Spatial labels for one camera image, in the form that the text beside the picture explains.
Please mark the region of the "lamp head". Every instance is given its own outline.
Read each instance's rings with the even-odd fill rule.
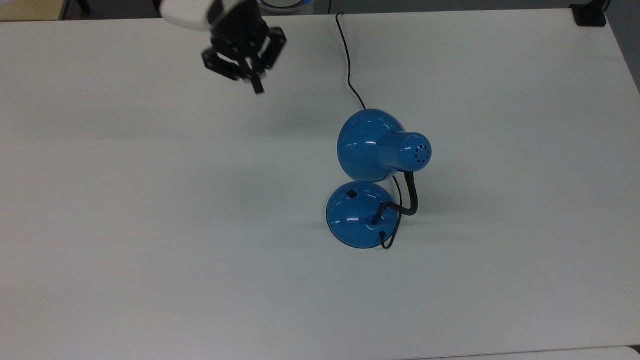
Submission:
[[[388,113],[367,109],[342,127],[338,159],[350,178],[377,183],[398,171],[422,170],[431,160],[431,144],[422,134],[406,132]]]

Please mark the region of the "black cable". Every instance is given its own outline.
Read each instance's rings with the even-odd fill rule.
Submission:
[[[347,40],[344,38],[344,33],[342,32],[342,26],[340,26],[340,20],[338,20],[338,16],[340,15],[344,15],[344,13],[343,12],[337,13],[335,15],[335,22],[336,24],[338,24],[338,30],[340,30],[340,36],[342,36],[342,43],[344,44],[344,51],[347,53],[347,64],[349,65],[349,69],[347,73],[347,84],[349,84],[351,91],[353,91],[353,93],[358,97],[358,100],[360,101],[360,105],[362,105],[362,109],[366,110],[367,107],[364,106],[364,101],[362,101],[360,94],[358,94],[356,89],[354,89],[353,85],[351,84],[351,57],[349,55],[349,47],[347,46]]]
[[[400,190],[400,184],[398,184],[398,180],[394,176],[394,182],[396,183],[396,188],[398,189],[398,197],[400,198],[400,206],[402,206],[402,191]],[[391,240],[389,240],[389,245],[385,245],[385,236],[387,235],[384,231],[380,232],[380,245],[385,250],[388,250],[391,245],[394,244],[396,240],[396,235],[398,234],[398,229],[400,228],[400,220],[402,220],[402,213],[398,213],[398,221],[396,222],[396,227],[394,228],[394,232],[391,234]]]

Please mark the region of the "blue desk lamp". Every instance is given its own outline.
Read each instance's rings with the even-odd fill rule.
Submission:
[[[396,230],[398,213],[413,215],[418,196],[413,173],[431,159],[431,144],[418,133],[408,133],[393,116],[367,109],[353,115],[338,137],[338,159],[352,179],[336,190],[326,207],[333,235],[358,249],[384,243]],[[411,208],[396,204],[386,190],[374,184],[404,172]]]

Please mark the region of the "black object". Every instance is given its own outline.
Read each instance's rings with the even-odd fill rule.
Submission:
[[[411,207],[407,209],[402,207],[402,205],[396,204],[395,202],[383,202],[382,204],[380,204],[378,212],[371,219],[371,223],[373,225],[376,225],[380,221],[380,218],[388,208],[392,208],[398,213],[406,215],[408,217],[415,215],[415,213],[418,212],[418,191],[415,189],[413,172],[405,172],[404,180],[406,181],[406,186],[409,189],[409,199],[411,200]]]
[[[354,89],[353,85],[351,84],[351,57],[349,55],[349,47],[347,46],[347,40],[344,38],[344,33],[342,32],[342,26],[340,26],[340,20],[338,20],[338,16],[340,15],[344,15],[344,13],[339,12],[335,15],[335,23],[338,24],[338,30],[340,30],[340,36],[342,36],[342,43],[344,44],[344,51],[347,53],[347,64],[349,65],[349,70],[347,72],[347,84],[349,84],[351,91],[353,91],[353,93],[358,97],[358,100],[360,101],[360,105],[362,105],[362,109],[366,110],[367,107],[364,106],[364,101],[362,101],[360,94],[358,94],[356,89]]]
[[[86,0],[77,0],[80,9],[85,15],[91,15],[91,6]]]
[[[237,5],[218,20],[224,11],[222,2],[216,0],[207,14],[213,26],[212,47],[202,53],[204,65],[231,80],[250,82],[255,93],[261,94],[264,88],[260,80],[266,70],[273,68],[287,38],[281,28],[269,28],[262,20],[256,0]]]
[[[592,0],[587,5],[571,4],[575,24],[589,28],[603,28],[607,24],[604,6],[609,7],[610,0]]]
[[[402,190],[400,190],[400,184],[398,184],[398,179],[396,176],[393,176],[393,180],[396,183],[396,188],[398,189],[398,197],[400,198],[400,206],[402,206]],[[391,245],[394,244],[396,240],[396,235],[398,235],[398,229],[400,228],[400,221],[402,221],[402,213],[398,213],[398,221],[396,222],[396,227],[394,228],[394,232],[391,234],[391,240],[389,240],[389,245],[385,245],[385,237],[387,234],[384,231],[380,232],[380,245],[383,249],[388,250],[391,248]]]

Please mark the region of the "table surface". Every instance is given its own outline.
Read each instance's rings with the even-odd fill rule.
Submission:
[[[468,360],[639,360],[640,354],[629,347],[590,348],[582,350],[528,352],[473,356]]]
[[[258,97],[159,19],[0,24],[0,357],[640,343],[640,96],[608,26],[342,18],[364,101],[434,149],[385,251],[324,219],[359,110],[335,20],[268,22],[289,43]]]
[[[67,0],[0,1],[0,21],[60,20]]]

